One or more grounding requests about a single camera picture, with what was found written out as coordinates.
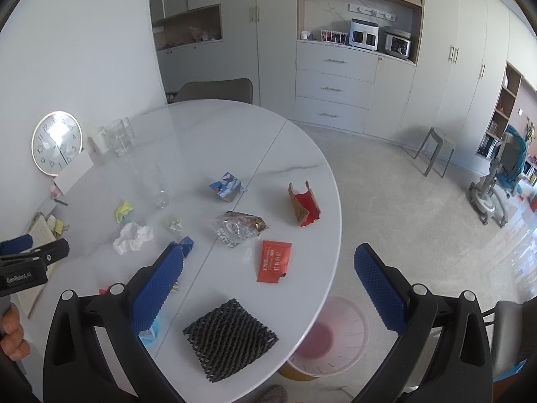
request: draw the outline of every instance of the clock face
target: clock face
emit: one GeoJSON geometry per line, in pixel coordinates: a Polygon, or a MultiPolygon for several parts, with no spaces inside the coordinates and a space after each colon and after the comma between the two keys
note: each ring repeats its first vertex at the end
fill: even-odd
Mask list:
{"type": "Polygon", "coordinates": [[[37,167],[57,176],[82,150],[79,122],[67,112],[51,112],[37,125],[32,137],[32,156],[37,167]]]}

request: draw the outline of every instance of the black mesh mat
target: black mesh mat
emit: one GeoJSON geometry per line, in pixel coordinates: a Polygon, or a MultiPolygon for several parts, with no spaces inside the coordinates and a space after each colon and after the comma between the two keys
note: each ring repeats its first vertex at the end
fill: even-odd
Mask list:
{"type": "Polygon", "coordinates": [[[211,382],[242,370],[276,344],[274,332],[229,300],[183,330],[211,382]]]}

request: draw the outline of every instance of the drawer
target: drawer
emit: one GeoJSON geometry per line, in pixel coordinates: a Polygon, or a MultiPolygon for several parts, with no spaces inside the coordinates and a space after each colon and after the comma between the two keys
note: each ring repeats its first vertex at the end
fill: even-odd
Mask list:
{"type": "Polygon", "coordinates": [[[358,49],[299,42],[296,68],[373,83],[378,60],[379,56],[358,49]]]}
{"type": "Polygon", "coordinates": [[[369,109],[371,83],[316,71],[296,71],[296,95],[369,109]]]}
{"type": "Polygon", "coordinates": [[[293,119],[363,133],[367,110],[347,104],[296,97],[293,119]]]}

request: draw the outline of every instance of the marble backsplash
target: marble backsplash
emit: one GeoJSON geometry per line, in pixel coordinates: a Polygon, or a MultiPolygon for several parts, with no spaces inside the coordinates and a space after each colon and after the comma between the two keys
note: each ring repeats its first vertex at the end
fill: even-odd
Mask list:
{"type": "Polygon", "coordinates": [[[304,30],[313,33],[320,40],[319,29],[346,32],[350,30],[351,19],[372,21],[379,25],[379,45],[384,44],[382,27],[395,27],[405,32],[411,31],[412,9],[386,0],[304,0],[304,30]],[[348,10],[349,4],[358,4],[370,9],[386,11],[396,15],[395,21],[376,18],[348,10]]]}

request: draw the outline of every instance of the gray slipper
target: gray slipper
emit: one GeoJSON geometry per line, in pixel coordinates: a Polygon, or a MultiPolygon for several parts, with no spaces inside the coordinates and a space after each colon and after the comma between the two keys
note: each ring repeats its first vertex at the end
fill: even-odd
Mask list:
{"type": "Polygon", "coordinates": [[[289,394],[281,385],[271,386],[256,403],[287,403],[289,394]]]}

